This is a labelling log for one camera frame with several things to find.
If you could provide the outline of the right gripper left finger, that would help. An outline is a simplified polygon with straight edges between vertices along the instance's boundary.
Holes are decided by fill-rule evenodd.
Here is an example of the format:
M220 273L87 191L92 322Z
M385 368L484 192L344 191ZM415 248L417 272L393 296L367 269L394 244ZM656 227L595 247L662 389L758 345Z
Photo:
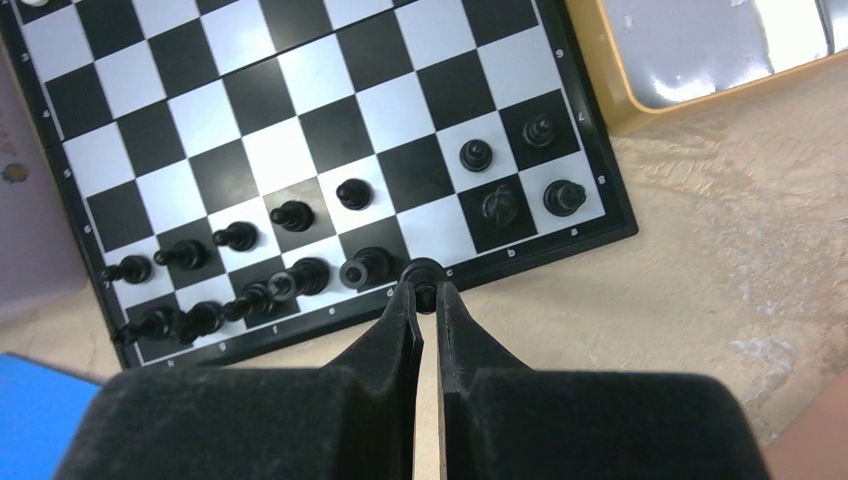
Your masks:
M91 402L60 479L409 479L423 339L413 286L319 368L128 370Z

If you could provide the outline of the black pawn a-file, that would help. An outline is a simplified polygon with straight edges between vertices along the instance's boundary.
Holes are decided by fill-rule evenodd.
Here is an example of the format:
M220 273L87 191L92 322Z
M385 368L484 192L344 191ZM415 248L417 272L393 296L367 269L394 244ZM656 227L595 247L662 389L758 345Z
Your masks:
M547 113L529 118L522 127L525 144L536 149L549 146L554 141L555 134L555 125Z

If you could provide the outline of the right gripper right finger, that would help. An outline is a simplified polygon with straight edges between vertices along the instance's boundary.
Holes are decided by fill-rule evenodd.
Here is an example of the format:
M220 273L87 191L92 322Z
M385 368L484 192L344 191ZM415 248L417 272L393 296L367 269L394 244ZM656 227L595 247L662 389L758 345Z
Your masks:
M536 370L436 297L447 479L765 479L730 391L704 375Z

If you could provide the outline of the black chess pawn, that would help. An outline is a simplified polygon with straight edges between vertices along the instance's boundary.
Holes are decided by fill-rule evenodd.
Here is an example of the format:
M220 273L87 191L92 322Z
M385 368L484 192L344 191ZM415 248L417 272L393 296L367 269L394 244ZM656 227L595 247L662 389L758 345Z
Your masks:
M170 248L156 251L153 261L160 266L174 267L180 270L197 270L208 260L205 246L195 239L184 239L174 243Z
M141 255L128 255L117 264L105 266L101 272L101 278L105 282L123 281L133 285L145 283L151 276L152 264L147 257Z

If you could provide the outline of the black chess piece d-file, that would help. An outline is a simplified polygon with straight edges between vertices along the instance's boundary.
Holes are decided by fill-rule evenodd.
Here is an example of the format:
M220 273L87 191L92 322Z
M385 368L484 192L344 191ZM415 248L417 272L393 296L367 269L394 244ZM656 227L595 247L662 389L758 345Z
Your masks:
M387 250L366 247L340 267L339 277L351 289L382 285L390 280L393 264L393 258Z

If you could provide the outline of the black chess knight g-file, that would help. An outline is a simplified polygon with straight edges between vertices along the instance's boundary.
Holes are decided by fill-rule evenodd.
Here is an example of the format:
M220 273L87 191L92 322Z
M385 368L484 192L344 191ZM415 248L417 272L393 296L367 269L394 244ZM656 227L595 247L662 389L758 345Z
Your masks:
M222 305L203 301L186 312L180 311L171 323L171 336L181 345L192 344L199 337L218 331L223 325Z

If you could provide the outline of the black chess piece corner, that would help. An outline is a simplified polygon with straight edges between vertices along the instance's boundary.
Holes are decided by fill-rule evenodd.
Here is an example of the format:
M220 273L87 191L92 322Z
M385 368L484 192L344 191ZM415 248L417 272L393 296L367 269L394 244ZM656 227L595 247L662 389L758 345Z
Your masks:
M558 217L574 214L586 200L586 189L578 183L565 179L551 182L543 193L545 208Z

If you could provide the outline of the black chess bishop c-file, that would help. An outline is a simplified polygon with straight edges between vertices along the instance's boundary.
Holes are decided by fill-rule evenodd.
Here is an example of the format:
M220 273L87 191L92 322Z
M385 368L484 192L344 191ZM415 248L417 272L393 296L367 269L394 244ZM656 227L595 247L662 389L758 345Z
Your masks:
M428 257L410 260L400 274L400 283L411 283L415 291L416 311L432 314L437 309L437 290L448 280L444 267Z

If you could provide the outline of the black chess rook corner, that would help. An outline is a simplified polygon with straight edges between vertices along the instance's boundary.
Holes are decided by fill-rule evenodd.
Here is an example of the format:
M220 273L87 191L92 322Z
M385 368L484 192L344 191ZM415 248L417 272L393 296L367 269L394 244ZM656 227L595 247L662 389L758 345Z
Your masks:
M140 340L162 341L170 337L175 310L170 307L155 307L144 311L134 322L118 329L111 341L130 345Z

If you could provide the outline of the black pawn b-file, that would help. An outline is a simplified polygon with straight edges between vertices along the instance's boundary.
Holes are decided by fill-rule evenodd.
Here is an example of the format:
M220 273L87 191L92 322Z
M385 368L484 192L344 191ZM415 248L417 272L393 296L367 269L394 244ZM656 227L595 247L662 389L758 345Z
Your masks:
M480 173L487 170L493 163L491 146L481 139L470 139L460 148L459 160L468 171Z

